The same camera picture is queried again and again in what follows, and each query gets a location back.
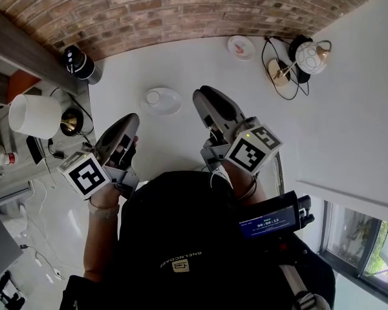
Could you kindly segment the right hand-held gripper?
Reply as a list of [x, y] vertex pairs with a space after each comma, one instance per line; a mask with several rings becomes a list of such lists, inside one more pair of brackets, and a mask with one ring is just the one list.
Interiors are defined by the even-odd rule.
[[[222, 118], [235, 121], [218, 129], [210, 111], [210, 103]], [[255, 175], [279, 152], [283, 142], [256, 117], [244, 119], [238, 106], [217, 89], [204, 85], [193, 93], [193, 104], [210, 138], [200, 151], [207, 168], [213, 172], [229, 161], [249, 175]]]

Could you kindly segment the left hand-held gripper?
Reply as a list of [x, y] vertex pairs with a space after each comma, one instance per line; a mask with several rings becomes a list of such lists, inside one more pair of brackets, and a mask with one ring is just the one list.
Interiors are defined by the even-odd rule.
[[124, 198], [131, 198], [139, 183], [132, 168], [136, 154], [134, 138], [139, 125], [137, 114], [126, 115], [111, 125], [95, 145], [84, 143], [81, 150], [58, 167], [59, 173], [81, 199], [88, 200], [105, 185], [112, 185]]

